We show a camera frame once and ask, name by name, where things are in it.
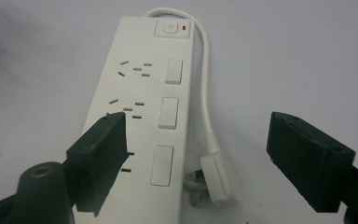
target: power cord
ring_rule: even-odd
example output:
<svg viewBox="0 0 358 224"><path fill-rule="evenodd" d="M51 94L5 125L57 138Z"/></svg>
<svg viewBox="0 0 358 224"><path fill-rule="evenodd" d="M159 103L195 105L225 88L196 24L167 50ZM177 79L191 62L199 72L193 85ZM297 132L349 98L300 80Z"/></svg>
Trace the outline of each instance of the power cord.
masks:
<svg viewBox="0 0 358 224"><path fill-rule="evenodd" d="M184 11L158 7L148 11L145 17L157 17L171 14L184 19L192 20L199 30L202 39L202 71L201 71L201 112L205 129L205 141L208 155L201 157L202 170L186 175L187 181L206 182L207 189L193 192L191 201L197 202L211 198L212 203L221 206L242 199L240 181L228 154L223 153L216 134L213 131L208 108L208 78L209 78L209 37L202 24L193 16Z"/></svg>

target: white power strip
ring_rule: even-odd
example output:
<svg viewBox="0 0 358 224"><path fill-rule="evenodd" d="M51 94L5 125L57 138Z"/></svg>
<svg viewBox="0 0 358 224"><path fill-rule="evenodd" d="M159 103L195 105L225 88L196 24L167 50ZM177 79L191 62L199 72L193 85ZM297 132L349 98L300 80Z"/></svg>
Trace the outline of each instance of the white power strip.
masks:
<svg viewBox="0 0 358 224"><path fill-rule="evenodd" d="M193 56L191 20L123 17L83 132L126 112L130 157L100 215L76 223L178 223Z"/></svg>

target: white surface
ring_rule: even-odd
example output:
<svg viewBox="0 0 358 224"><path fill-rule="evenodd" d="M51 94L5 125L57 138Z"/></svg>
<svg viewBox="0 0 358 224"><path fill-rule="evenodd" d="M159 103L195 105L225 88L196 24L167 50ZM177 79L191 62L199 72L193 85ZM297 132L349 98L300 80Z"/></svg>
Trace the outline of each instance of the white surface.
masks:
<svg viewBox="0 0 358 224"><path fill-rule="evenodd" d="M179 221L194 29L188 31L187 39L155 37L156 26L165 21L147 17L120 20L83 132L106 112L124 110L127 148L134 155L122 167L131 171L118 174L98 220L92 214L75 213L79 224ZM165 83L172 58L183 62L180 85ZM118 101L109 104L113 99ZM173 147L173 152L156 151L156 146Z"/></svg>
<svg viewBox="0 0 358 224"><path fill-rule="evenodd" d="M160 129L176 129L178 104L179 101L177 98L164 97L162 99L161 112L158 120L158 127Z"/></svg>
<svg viewBox="0 0 358 224"><path fill-rule="evenodd" d="M167 76L165 77L165 83L180 85L182 78L182 60L170 59L168 61Z"/></svg>
<svg viewBox="0 0 358 224"><path fill-rule="evenodd" d="M0 1L0 199L27 168L64 161L80 136L121 16L176 7L207 28L210 108L244 199L191 206L182 223L342 223L316 214L266 152L271 111L301 117L357 151L358 1ZM206 152L196 33L185 172ZM129 216L136 215L136 209Z"/></svg>
<svg viewBox="0 0 358 224"><path fill-rule="evenodd" d="M171 180L173 147L156 146L153 158L151 185L168 187Z"/></svg>
<svg viewBox="0 0 358 224"><path fill-rule="evenodd" d="M160 17L164 15L173 15L184 19L192 20L200 33L202 41L202 64L201 64L201 85L200 85L200 103L203 125L206 133L213 133L211 115L208 105L208 86L209 86L209 59L211 57L208 33L202 23L188 12L184 12L172 7L156 7L145 13L146 17Z"/></svg>

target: socket hole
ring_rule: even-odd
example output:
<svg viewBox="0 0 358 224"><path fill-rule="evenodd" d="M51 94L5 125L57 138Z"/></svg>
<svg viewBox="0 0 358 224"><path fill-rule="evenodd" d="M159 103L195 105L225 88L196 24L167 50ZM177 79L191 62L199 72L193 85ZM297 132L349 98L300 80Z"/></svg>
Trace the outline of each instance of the socket hole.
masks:
<svg viewBox="0 0 358 224"><path fill-rule="evenodd" d="M110 101L109 104L111 105L111 104L114 104L114 103L116 103L116 102L118 102L118 99L113 100L113 101Z"/></svg>

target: power strip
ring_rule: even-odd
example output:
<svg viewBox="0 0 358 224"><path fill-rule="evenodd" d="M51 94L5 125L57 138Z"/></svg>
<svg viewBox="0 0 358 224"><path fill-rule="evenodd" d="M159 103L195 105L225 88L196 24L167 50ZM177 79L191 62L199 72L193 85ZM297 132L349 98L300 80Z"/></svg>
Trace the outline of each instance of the power strip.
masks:
<svg viewBox="0 0 358 224"><path fill-rule="evenodd" d="M83 132L126 112L130 157L100 215L76 223L179 223L193 42L192 20L121 19Z"/></svg>

